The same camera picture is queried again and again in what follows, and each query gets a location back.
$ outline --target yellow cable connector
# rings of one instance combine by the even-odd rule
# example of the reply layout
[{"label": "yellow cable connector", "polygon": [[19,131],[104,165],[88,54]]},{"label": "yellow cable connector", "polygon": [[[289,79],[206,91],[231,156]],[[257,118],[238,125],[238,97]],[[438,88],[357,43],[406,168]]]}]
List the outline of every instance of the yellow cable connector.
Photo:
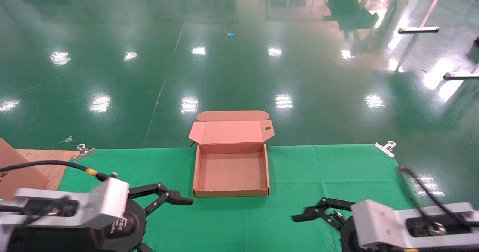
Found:
[{"label": "yellow cable connector", "polygon": [[91,169],[91,168],[87,168],[87,169],[85,170],[85,172],[86,172],[87,174],[93,175],[93,176],[95,176],[95,175],[98,173],[97,171],[95,171],[94,169]]}]

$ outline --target box lid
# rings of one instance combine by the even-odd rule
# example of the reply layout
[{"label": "box lid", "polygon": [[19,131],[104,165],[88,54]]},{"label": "box lid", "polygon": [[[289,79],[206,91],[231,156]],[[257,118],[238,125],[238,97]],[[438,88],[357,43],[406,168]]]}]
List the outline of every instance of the box lid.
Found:
[{"label": "box lid", "polygon": [[189,137],[199,144],[263,143],[274,136],[264,111],[208,111],[197,118]]}]

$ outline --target green epoxy floor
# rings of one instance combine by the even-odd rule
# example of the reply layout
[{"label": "green epoxy floor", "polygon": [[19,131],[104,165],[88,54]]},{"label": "green epoxy floor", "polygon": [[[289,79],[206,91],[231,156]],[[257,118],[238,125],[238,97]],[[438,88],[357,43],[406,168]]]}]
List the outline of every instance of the green epoxy floor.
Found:
[{"label": "green epoxy floor", "polygon": [[395,140],[443,201],[479,208],[479,82],[442,79],[479,62],[479,0],[440,0],[437,34],[397,33],[431,2],[0,0],[0,136],[187,147],[198,112],[260,109],[268,145]]}]

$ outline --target silver metal bracket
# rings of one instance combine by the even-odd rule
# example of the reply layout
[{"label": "silver metal bracket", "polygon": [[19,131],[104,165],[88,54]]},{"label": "silver metal bracket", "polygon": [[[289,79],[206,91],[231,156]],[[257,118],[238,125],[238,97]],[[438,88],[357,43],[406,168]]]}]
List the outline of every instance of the silver metal bracket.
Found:
[{"label": "silver metal bracket", "polygon": [[386,155],[390,156],[391,158],[394,158],[396,155],[392,153],[392,149],[396,146],[395,141],[388,141],[387,144],[385,145],[380,145],[379,143],[374,144],[379,150],[383,151]]},{"label": "silver metal bracket", "polygon": [[79,160],[81,160],[81,159],[84,158],[84,157],[87,157],[87,156],[89,156],[89,155],[95,153],[95,151],[96,151],[94,148],[92,148],[92,149],[87,149],[87,148],[85,147],[85,144],[79,144],[79,145],[77,145],[77,150],[80,151],[80,155],[78,155],[78,156],[76,156],[76,157],[74,157],[74,158],[72,159],[72,160],[74,160],[74,161],[76,161],[76,162],[79,161]]}]

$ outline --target green cloth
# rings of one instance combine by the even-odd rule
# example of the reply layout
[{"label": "green cloth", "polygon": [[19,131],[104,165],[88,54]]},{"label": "green cloth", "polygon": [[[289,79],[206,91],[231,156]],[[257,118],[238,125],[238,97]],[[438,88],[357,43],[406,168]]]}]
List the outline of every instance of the green cloth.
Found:
[{"label": "green cloth", "polygon": [[[130,187],[161,182],[193,197],[195,148],[97,150],[80,163],[117,172]],[[374,145],[268,147],[270,195],[195,199],[191,206],[164,204],[147,218],[146,242],[154,251],[292,252],[341,250],[339,232],[323,220],[294,223],[291,215],[322,197],[373,199],[410,208],[397,162]],[[88,192],[98,181],[67,169],[59,190]],[[138,199],[146,207],[149,196]]]}]

